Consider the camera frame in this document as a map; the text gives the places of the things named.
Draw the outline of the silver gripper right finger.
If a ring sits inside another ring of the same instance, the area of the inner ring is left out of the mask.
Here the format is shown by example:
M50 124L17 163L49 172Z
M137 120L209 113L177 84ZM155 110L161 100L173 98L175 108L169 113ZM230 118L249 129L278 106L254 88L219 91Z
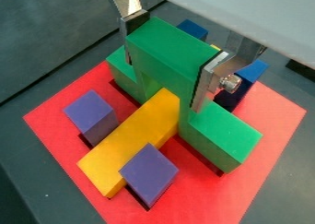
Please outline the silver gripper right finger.
M201 67L197 87L191 99L191 109L199 112L207 94L214 99L219 89L233 94L242 84L234 73L247 67L263 54L266 47L237 32L229 34L226 47Z

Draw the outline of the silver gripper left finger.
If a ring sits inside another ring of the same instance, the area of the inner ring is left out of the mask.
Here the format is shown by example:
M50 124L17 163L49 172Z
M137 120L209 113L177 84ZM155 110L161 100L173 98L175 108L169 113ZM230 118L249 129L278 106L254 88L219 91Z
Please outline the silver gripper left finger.
M113 0L121 15L119 28L123 40L150 20L150 12L142 7L141 0Z

